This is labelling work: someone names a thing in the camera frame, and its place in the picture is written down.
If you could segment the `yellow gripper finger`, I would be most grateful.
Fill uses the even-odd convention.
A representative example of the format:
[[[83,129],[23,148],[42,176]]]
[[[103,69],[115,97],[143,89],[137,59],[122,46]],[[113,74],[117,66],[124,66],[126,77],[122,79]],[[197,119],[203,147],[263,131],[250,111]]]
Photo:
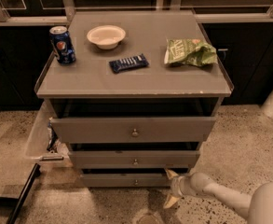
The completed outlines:
[[[168,178],[169,180],[172,180],[173,178],[179,176],[179,175],[178,175],[176,172],[174,172],[172,169],[167,169],[167,168],[165,168],[165,172],[166,172],[167,178]]]
[[[164,209],[169,209],[173,205],[175,205],[181,199],[180,196],[174,196],[173,194],[169,193],[167,195],[166,201],[163,204]]]

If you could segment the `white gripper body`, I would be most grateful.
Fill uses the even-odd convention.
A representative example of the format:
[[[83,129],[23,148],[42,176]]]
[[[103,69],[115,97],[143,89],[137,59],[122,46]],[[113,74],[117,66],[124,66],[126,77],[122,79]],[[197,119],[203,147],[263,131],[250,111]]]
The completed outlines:
[[[179,175],[171,180],[171,195],[176,198],[181,198],[185,195],[190,195],[192,189],[188,176]]]

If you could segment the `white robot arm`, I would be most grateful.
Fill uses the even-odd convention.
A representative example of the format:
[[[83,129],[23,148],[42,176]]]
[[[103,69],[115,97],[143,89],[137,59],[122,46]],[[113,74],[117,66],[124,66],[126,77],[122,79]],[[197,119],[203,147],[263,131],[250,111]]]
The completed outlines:
[[[166,169],[166,174],[171,190],[163,204],[165,209],[187,195],[213,197],[244,218],[247,224],[273,224],[273,182],[261,185],[253,195],[248,195],[220,185],[201,172],[179,175]]]

